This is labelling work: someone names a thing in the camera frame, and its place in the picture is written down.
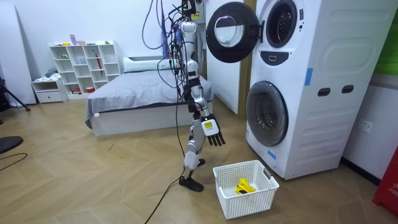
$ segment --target washing machine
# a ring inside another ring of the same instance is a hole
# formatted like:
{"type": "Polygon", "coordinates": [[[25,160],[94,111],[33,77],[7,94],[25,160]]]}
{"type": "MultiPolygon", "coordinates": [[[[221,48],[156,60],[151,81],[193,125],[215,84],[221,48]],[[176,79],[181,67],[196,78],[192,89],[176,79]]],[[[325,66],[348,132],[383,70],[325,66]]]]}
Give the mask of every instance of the washing machine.
{"type": "Polygon", "coordinates": [[[395,0],[258,0],[219,7],[208,51],[252,52],[246,139],[284,179],[338,166],[397,9],[395,0]]]}

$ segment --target humanoid robot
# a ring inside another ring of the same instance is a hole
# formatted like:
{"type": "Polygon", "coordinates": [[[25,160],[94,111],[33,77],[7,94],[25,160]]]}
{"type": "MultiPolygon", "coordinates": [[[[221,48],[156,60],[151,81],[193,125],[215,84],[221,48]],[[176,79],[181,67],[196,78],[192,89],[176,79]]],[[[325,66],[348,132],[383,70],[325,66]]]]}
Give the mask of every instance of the humanoid robot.
{"type": "MultiPolygon", "coordinates": [[[[184,10],[187,18],[193,14],[195,10],[195,2],[189,0],[191,8],[184,10]]],[[[187,84],[184,92],[185,101],[188,103],[189,112],[193,113],[193,124],[191,134],[186,148],[184,158],[185,172],[180,177],[179,184],[190,190],[200,192],[203,185],[192,179],[193,171],[197,166],[205,163],[204,159],[200,159],[202,147],[209,140],[210,145],[222,146],[225,144],[220,126],[216,121],[216,117],[210,113],[203,87],[200,84],[199,64],[193,59],[197,43],[198,26],[193,21],[185,21],[179,27],[182,35],[181,53],[183,60],[183,68],[187,74],[187,84]]]]}

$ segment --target red object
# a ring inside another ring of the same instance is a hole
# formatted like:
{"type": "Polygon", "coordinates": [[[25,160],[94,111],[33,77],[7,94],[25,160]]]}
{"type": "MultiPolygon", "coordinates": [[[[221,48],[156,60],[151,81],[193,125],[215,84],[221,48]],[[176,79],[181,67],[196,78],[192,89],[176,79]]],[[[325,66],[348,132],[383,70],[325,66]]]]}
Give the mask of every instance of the red object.
{"type": "Polygon", "coordinates": [[[102,69],[101,62],[100,62],[99,58],[97,58],[97,62],[98,62],[99,69],[102,69]]]}
{"type": "Polygon", "coordinates": [[[383,204],[398,215],[398,148],[384,173],[381,183],[373,197],[373,203],[383,204]]]}
{"type": "Polygon", "coordinates": [[[95,89],[93,87],[91,88],[86,88],[87,93],[94,93],[95,89]]]}

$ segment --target washing machine door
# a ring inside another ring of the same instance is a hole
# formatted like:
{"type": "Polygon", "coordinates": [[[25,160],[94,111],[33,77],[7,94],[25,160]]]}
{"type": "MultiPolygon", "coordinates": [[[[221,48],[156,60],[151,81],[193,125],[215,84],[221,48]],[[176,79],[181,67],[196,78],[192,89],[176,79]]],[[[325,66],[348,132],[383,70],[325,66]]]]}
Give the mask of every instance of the washing machine door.
{"type": "Polygon", "coordinates": [[[267,81],[257,82],[249,91],[246,114],[254,137],[265,146],[276,146],[285,138],[287,108],[279,90],[267,81]]]}
{"type": "Polygon", "coordinates": [[[256,13],[241,2],[229,2],[211,16],[206,29],[208,50],[222,62],[234,63],[246,58],[255,48],[262,29],[256,13]]]}

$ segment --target robot leg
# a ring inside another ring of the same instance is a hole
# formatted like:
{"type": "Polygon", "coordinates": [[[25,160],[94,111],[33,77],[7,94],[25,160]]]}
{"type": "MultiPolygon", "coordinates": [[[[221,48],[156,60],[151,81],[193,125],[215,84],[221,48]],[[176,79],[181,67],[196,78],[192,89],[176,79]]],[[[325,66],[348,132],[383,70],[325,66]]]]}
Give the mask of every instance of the robot leg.
{"type": "Polygon", "coordinates": [[[201,120],[196,119],[192,125],[192,136],[187,144],[187,151],[184,158],[184,175],[181,176],[179,184],[187,187],[190,190],[200,192],[203,190],[203,185],[194,181],[191,176],[193,171],[197,168],[200,161],[200,153],[203,143],[206,141],[205,133],[201,126],[201,120]]]}

